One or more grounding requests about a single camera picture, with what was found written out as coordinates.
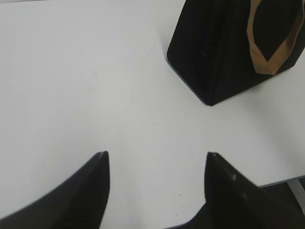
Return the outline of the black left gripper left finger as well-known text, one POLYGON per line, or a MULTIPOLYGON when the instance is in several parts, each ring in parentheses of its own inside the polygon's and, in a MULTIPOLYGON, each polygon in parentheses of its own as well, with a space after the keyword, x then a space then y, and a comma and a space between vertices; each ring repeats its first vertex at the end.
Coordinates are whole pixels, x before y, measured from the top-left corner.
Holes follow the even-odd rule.
POLYGON ((2 229, 98 229, 110 192, 107 151, 32 204, 0 220, 2 229))

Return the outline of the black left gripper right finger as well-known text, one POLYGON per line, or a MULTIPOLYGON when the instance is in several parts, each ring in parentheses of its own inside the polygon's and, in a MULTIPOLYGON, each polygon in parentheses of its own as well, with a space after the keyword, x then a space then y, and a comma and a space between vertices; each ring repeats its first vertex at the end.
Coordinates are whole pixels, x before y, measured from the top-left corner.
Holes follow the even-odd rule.
POLYGON ((287 183, 258 187, 219 153, 209 152, 205 204, 185 229, 303 229, 305 216, 287 183))

